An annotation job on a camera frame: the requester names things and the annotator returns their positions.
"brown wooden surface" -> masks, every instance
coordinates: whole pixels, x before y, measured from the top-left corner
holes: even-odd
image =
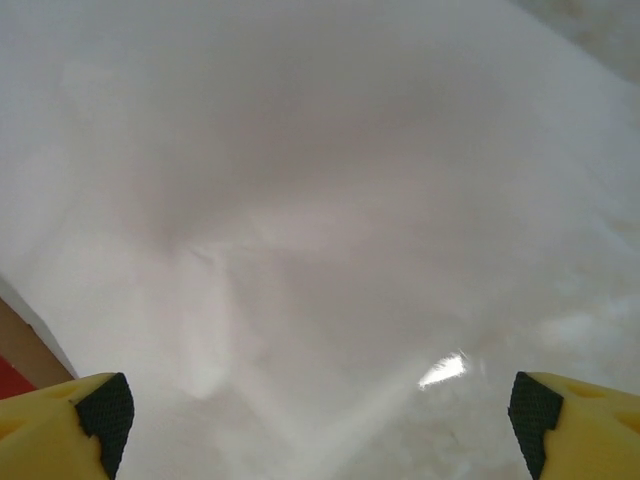
[[[33,329],[0,299],[0,356],[36,388],[72,380]]]

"black rubber pad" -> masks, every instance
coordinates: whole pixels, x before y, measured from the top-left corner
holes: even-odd
[[[509,418],[534,480],[539,480],[547,456],[544,452],[544,434],[555,430],[562,410],[562,396],[535,381],[524,372],[518,372],[511,392]]]
[[[83,398],[76,405],[76,411],[84,432],[100,440],[100,461],[107,476],[114,480],[134,414],[133,396],[124,374],[115,374]]]

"red object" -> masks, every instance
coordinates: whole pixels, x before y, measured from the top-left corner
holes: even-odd
[[[0,400],[32,392],[33,390],[35,390],[35,387],[20,375],[9,362],[0,357]]]

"yellow plastic part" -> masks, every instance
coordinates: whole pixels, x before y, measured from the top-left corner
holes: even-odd
[[[640,397],[550,373],[530,373],[563,398],[544,437],[541,480],[640,479]]]
[[[113,377],[104,373],[0,401],[0,479],[108,480],[100,443],[75,405]]]

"yellow object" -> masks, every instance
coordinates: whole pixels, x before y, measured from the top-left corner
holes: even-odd
[[[534,479],[640,479],[636,395],[549,373],[520,372],[509,414]],[[540,446],[542,459],[537,458]]]
[[[2,400],[0,479],[109,480],[132,419],[133,401],[122,374],[94,375]]]

